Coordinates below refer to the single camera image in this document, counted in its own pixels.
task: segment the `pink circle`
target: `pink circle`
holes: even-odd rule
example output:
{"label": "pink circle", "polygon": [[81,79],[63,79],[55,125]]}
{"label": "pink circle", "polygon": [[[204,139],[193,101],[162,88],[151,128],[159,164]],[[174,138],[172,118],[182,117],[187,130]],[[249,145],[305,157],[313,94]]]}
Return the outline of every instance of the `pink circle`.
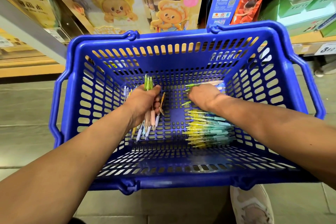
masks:
{"label": "pink circle", "polygon": [[183,4],[186,7],[193,7],[193,6],[196,6],[198,4],[198,1],[199,0],[183,0]]}

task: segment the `beige shoe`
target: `beige shoe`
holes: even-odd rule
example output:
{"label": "beige shoe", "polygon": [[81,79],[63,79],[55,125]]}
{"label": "beige shoe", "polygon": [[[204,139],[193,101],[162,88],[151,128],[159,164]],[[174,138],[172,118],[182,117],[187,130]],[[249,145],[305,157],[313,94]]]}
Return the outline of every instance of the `beige shoe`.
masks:
{"label": "beige shoe", "polygon": [[230,186],[230,196],[237,224],[274,224],[270,198],[263,185],[247,191]]}

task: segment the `person's left hand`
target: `person's left hand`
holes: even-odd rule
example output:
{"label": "person's left hand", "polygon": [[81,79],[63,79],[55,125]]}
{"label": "person's left hand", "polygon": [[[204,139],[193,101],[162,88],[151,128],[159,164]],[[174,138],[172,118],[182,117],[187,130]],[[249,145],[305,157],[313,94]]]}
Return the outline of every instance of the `person's left hand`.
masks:
{"label": "person's left hand", "polygon": [[144,84],[132,91],[123,104],[132,112],[132,128],[138,126],[144,119],[145,113],[154,107],[155,113],[159,113],[161,86],[157,85],[149,91],[145,91]]}

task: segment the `person's left arm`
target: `person's left arm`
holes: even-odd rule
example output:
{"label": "person's left arm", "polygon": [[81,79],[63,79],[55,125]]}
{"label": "person's left arm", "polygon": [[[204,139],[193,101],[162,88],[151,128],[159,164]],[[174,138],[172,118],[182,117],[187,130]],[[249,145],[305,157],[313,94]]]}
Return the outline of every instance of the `person's left arm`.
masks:
{"label": "person's left arm", "polygon": [[152,107],[160,86],[127,101],[82,133],[0,182],[0,224],[66,224],[107,159]]}

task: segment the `shopping basket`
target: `shopping basket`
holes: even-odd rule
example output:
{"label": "shopping basket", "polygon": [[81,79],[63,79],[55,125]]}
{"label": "shopping basket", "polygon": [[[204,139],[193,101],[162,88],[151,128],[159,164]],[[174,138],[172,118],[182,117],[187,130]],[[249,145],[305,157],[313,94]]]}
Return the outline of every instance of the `shopping basket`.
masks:
{"label": "shopping basket", "polygon": [[[167,93],[155,132],[136,142],[128,133],[91,190],[316,182],[296,164],[235,128],[229,146],[195,149],[185,141],[192,106],[182,92],[191,82],[224,80],[227,94],[307,113],[292,62],[298,64],[316,117],[325,109],[307,64],[293,52],[286,29],[271,21],[140,35],[83,35],[71,41],[65,72],[55,82],[49,128],[55,147],[123,103],[123,88],[153,77]],[[69,79],[61,130],[56,127],[61,84]]]}

